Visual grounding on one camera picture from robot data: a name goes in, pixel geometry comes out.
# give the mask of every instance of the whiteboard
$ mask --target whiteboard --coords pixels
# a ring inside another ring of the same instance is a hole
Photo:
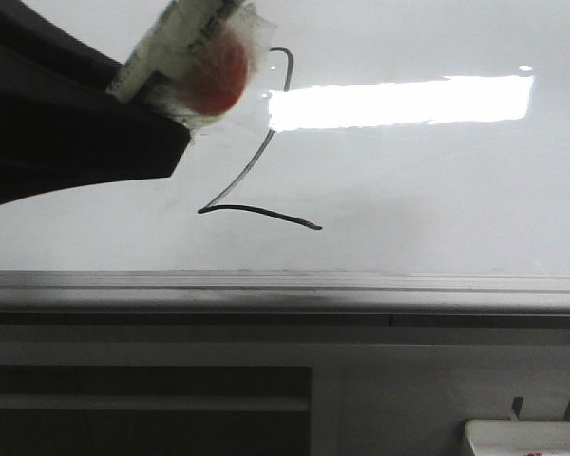
[[[123,61],[167,2],[26,3]],[[294,53],[293,92],[411,90],[403,104],[376,96],[380,104],[372,109],[390,116],[382,125],[306,123],[278,132],[224,201],[324,229],[248,213],[197,214],[242,169],[270,125],[277,96],[271,91],[279,91],[286,67],[282,55],[271,54],[240,104],[197,133],[172,178],[0,206],[0,269],[570,276],[570,1],[257,4],[277,26],[274,45]],[[453,81],[447,77],[531,78],[531,87],[522,114],[509,119],[398,120],[426,102],[413,98],[425,92],[413,90]],[[333,96],[342,101],[335,114],[363,119],[362,105]],[[298,114],[305,107],[311,102],[298,104]]]

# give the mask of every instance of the black object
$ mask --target black object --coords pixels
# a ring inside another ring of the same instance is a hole
[[[0,0],[0,204],[169,177],[183,126],[105,94],[120,65],[18,0]]]

